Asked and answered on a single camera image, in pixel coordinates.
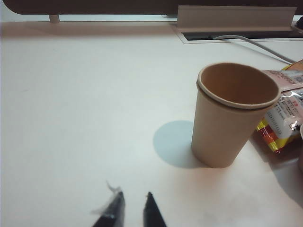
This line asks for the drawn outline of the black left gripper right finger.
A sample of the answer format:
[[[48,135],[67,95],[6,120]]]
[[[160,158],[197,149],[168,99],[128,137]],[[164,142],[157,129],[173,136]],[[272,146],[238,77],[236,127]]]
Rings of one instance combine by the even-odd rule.
[[[148,192],[143,209],[144,227],[166,227],[166,223],[151,192]]]

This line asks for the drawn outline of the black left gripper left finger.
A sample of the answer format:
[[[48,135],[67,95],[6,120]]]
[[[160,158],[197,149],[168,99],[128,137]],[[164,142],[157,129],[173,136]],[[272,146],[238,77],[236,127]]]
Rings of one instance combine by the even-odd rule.
[[[125,197],[120,186],[113,187],[107,181],[107,187],[112,192],[108,202],[96,213],[99,218],[93,227],[123,227],[125,224]]]

